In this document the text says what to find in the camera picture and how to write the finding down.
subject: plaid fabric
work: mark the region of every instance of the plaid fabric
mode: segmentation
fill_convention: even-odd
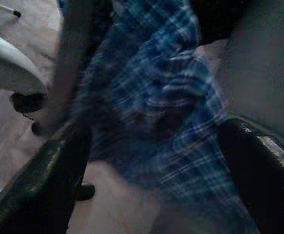
[[[126,180],[169,201],[217,204],[232,225],[255,232],[218,145],[225,114],[208,61],[195,53],[199,27],[188,3],[113,4],[114,23],[70,106],[70,118],[93,129],[90,160],[108,158]]]

